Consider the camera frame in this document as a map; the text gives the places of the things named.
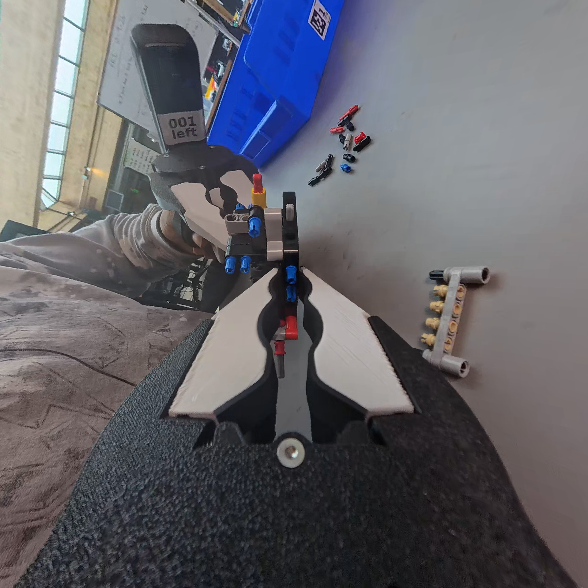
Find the white paper notice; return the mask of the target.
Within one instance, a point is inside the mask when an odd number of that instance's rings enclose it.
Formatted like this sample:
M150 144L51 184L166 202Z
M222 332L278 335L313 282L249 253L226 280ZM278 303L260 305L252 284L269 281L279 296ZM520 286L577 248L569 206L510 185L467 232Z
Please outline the white paper notice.
M144 176L149 176L153 171L153 163L159 153L148 146L130 138L123 156L123 167L131 169Z

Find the tall window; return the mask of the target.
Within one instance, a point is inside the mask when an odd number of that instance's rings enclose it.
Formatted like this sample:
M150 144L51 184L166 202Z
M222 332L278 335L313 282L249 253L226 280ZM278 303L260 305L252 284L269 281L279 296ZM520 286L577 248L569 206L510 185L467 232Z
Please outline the tall window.
M43 173L40 184L40 209L59 201L66 151L77 92L77 80L84 47L89 1L65 1Z

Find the person's left hand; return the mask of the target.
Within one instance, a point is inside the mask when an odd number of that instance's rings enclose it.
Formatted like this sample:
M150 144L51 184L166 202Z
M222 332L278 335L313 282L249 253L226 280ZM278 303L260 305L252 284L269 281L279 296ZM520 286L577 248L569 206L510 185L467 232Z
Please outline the person's left hand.
M175 249L192 257L224 261L225 252L187 225L178 212L163 210L159 217L159 230Z

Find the person's left forearm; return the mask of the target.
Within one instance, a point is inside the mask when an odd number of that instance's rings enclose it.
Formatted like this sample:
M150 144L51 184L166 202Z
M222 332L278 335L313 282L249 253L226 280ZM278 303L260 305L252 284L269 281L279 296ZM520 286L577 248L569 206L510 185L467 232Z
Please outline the person's left forearm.
M149 205L142 213L110 215L76 232L4 242L1 291L20 280L39 285L75 281L135 298L193 261L164 239L158 223L161 211Z

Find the black monitor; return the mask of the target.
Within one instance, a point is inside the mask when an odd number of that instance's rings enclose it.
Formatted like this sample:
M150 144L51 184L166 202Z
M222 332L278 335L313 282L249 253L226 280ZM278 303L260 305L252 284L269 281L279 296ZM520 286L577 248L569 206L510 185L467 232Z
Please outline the black monitor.
M22 224L20 222L7 220L1 230L0 241L4 243L13 239L46 234L49 234L49 231L44 231L43 229Z

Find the scatter of loose connector pins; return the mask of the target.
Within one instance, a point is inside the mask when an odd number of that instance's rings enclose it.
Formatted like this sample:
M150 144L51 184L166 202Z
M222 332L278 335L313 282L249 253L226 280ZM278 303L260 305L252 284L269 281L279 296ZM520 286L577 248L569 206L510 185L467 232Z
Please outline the scatter of loose connector pins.
M357 154L371 144L371 136L357 130L354 117L360 111L360 105L354 104L338 117L336 123L329 128L329 135L336 137L341 147L341 154L329 153L315 168L314 176L307 181L309 187L315 187L326 180L335 170L351 175L354 172Z

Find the person's grey patterned clothing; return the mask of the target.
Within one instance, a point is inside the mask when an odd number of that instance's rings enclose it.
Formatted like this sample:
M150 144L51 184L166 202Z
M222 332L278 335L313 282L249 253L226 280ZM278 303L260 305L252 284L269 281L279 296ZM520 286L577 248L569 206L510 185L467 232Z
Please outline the person's grey patterned clothing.
M209 317L1 267L1 587L47 541L121 402Z

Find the grey beam with tan pins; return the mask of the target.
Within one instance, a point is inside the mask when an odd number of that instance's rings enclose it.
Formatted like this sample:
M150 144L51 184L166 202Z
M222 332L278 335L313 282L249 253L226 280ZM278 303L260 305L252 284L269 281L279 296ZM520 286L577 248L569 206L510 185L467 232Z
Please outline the grey beam with tan pins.
M426 319L430 332L421 335L425 346L422 357L448 375L465 378L470 366L466 359L455 356L453 348L462 318L468 285L485 285L490 280L486 266L460 266L432 270L429 279L435 282L429 310L434 317Z

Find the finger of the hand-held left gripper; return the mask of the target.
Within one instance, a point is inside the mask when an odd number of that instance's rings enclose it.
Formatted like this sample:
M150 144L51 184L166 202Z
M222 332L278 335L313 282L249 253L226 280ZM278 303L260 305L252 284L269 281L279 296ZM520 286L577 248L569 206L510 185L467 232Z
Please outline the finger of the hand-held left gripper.
M248 209L252 205L252 180L242 170L229 171L218 186L208 189L208 199L220 210L221 217L232 214L237 205Z
M184 209L188 227L213 246L226 252L229 233L221 209L206 198L206 187L200 183L180 183L171 191Z

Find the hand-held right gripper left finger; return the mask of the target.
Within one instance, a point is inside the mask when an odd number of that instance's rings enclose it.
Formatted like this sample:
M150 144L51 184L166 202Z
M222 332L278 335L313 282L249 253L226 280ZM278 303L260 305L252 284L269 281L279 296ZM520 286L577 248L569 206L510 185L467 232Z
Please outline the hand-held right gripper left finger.
M241 393L261 381L268 352L258 323L272 301L270 281L277 273L271 269L214 316L169 408L170 417L218 419Z

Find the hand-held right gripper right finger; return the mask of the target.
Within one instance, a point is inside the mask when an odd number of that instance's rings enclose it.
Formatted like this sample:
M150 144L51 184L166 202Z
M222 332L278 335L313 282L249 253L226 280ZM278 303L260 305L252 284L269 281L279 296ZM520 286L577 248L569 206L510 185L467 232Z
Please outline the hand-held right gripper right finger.
M369 315L309 269L301 274L310 284L304 318L317 311L321 327L313 351L318 383L364 418L413 413Z

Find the blue plastic bin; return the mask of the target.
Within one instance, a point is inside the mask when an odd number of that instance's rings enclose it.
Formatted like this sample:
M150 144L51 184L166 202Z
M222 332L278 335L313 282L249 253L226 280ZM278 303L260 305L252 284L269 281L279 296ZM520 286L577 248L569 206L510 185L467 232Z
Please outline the blue plastic bin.
M263 166L310 119L344 1L254 1L208 143Z

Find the toy brick mechanical assembly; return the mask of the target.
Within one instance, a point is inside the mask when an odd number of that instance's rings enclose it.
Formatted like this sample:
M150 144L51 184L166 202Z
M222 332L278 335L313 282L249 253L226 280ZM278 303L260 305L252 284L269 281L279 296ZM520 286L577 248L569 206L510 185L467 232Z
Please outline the toy brick mechanical assembly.
M250 275L252 282L276 268L280 279L279 327L272 337L274 361L279 379L285 377L285 343L298 339L299 235L296 195L283 192L282 207L269 208L262 175L253 174L252 203L240 203L224 216L228 232L224 271Z

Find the dark metal frame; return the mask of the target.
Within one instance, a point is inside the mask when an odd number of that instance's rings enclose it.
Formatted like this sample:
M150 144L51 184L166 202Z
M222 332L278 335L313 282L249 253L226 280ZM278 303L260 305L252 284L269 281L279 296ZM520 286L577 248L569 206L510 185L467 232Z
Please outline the dark metal frame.
M135 300L170 310L215 313L237 282L216 259L198 257L188 268L166 276Z

